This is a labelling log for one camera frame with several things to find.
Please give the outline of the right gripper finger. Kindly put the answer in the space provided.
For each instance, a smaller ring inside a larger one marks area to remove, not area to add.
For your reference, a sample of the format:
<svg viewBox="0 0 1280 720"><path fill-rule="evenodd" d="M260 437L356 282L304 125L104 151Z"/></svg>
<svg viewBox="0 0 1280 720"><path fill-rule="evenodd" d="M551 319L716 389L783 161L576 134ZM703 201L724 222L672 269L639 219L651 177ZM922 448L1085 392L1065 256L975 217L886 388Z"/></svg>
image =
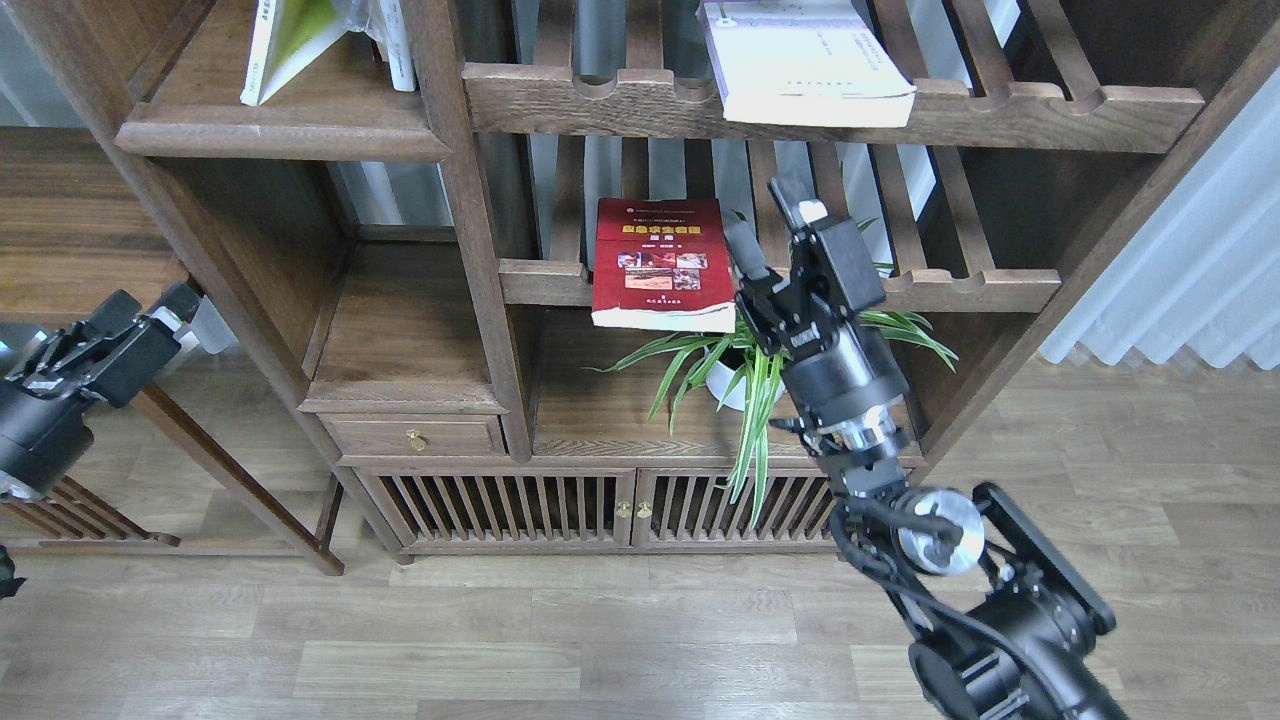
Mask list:
<svg viewBox="0 0 1280 720"><path fill-rule="evenodd" d="M788 278L768 268L765 255L746 222L723 219L730 258L739 277L736 304L755 341L783 341L790 311Z"/></svg>
<svg viewBox="0 0 1280 720"><path fill-rule="evenodd" d="M796 178L773 178L769 190L792 236L787 291L803 318L820 300L838 319L855 316L886 299L883 282L850 217L836 217Z"/></svg>

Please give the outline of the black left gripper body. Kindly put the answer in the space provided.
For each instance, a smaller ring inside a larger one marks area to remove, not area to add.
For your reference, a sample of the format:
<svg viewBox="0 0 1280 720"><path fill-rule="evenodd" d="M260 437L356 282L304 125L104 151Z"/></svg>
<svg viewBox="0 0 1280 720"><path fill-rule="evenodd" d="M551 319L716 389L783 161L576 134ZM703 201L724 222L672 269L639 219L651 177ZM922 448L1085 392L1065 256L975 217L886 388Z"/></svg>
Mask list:
<svg viewBox="0 0 1280 720"><path fill-rule="evenodd" d="M36 396L23 384L26 361L44 355L27 345L3 343L1 492L14 498L42 498L92 445L84 411L93 400L69 388L64 395Z"/></svg>

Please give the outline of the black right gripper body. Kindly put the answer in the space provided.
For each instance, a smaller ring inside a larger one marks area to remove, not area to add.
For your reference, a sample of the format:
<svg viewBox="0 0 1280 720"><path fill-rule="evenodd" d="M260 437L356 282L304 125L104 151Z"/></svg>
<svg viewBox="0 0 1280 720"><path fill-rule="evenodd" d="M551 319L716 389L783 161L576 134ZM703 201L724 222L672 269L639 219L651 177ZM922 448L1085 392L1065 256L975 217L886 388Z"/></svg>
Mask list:
<svg viewBox="0 0 1280 720"><path fill-rule="evenodd" d="M739 282L739 304L756 342L788 356L782 379L797 419L776 425L799 436L822 466L896 459L908 433L890 409L908 383L886 340L856 319L859 310L884 299L877 273L820 273L804 288L773 270L748 270Z"/></svg>

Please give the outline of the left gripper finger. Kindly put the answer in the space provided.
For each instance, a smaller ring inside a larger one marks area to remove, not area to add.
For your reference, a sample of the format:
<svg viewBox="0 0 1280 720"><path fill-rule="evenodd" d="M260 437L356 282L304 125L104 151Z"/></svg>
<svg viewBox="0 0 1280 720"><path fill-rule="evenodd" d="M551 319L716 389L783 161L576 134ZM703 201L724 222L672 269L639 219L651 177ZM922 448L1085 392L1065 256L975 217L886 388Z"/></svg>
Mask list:
<svg viewBox="0 0 1280 720"><path fill-rule="evenodd" d="M19 386L58 386L83 375L131 337L140 310L132 295L115 291L86 319L54 332L5 379Z"/></svg>
<svg viewBox="0 0 1280 720"><path fill-rule="evenodd" d="M186 283L165 290L146 313L140 311L131 337L106 360L70 380L82 395L124 407L177 355L178 331L188 324L200 296Z"/></svg>

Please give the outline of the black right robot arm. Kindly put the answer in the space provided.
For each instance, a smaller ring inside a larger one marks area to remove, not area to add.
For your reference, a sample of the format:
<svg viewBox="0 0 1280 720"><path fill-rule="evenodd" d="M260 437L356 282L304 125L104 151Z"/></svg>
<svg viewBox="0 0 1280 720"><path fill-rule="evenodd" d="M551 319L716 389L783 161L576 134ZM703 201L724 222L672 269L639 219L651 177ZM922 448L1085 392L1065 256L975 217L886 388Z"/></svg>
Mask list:
<svg viewBox="0 0 1280 720"><path fill-rule="evenodd" d="M911 637L910 669L950 719L1124 719L1088 669L1116 618L1101 594L997 484L916 486L895 413L908 392L892 350L861 314L884 287L858 223L778 177L790 240L774 270L753 232L728 223L739 304L780 360L765 401L829 482L829 536L888 597Z"/></svg>

